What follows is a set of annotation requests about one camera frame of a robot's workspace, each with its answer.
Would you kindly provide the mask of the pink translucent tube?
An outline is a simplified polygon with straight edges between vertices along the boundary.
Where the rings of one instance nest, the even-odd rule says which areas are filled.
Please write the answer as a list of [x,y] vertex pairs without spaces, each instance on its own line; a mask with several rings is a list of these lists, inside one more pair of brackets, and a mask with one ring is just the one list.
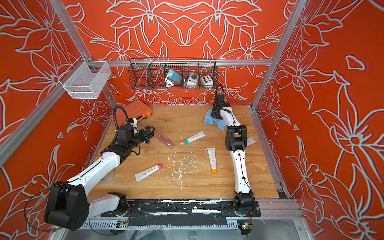
[[160,133],[156,135],[156,138],[165,144],[168,148],[173,149],[175,145],[172,143],[170,139],[168,139],[164,134]]

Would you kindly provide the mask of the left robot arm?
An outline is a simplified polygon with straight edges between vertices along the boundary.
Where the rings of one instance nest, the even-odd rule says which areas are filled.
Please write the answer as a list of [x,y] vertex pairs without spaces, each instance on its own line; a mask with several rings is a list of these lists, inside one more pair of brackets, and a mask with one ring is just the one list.
[[113,110],[115,136],[101,151],[101,157],[66,182],[57,181],[49,189],[44,221],[67,230],[79,229],[90,218],[107,212],[125,215],[130,208],[125,194],[109,192],[103,197],[89,199],[90,191],[112,170],[121,165],[131,154],[139,155],[134,149],[142,143],[148,144],[155,135],[155,128],[146,126],[138,129],[137,120],[129,118],[122,110],[126,121],[119,125]]

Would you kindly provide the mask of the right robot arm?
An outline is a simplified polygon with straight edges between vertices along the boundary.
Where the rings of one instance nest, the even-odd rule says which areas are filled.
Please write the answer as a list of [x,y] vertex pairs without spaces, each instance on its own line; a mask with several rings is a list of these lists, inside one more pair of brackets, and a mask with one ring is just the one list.
[[247,126],[242,125],[225,100],[222,85],[216,86],[211,117],[226,124],[225,146],[229,151],[235,173],[234,211],[240,216],[250,215],[254,209],[255,196],[248,179],[246,168]]

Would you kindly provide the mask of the green cap toothpaste tube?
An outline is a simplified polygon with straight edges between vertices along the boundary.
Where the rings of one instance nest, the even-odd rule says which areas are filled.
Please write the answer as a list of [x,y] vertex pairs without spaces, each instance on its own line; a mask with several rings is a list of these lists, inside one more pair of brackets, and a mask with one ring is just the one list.
[[203,131],[200,131],[199,133],[187,138],[184,142],[185,142],[185,144],[189,144],[189,143],[194,142],[196,140],[199,140],[205,136],[206,136],[206,134]]

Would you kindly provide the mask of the blue microfiber cloth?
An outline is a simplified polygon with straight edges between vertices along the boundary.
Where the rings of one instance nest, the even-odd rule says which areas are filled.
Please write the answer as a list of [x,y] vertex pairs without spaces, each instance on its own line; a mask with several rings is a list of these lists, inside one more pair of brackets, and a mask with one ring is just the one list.
[[204,124],[205,125],[216,125],[222,131],[224,131],[227,127],[227,124],[224,120],[219,120],[219,119],[215,119],[212,117],[212,109],[208,110],[205,113]]

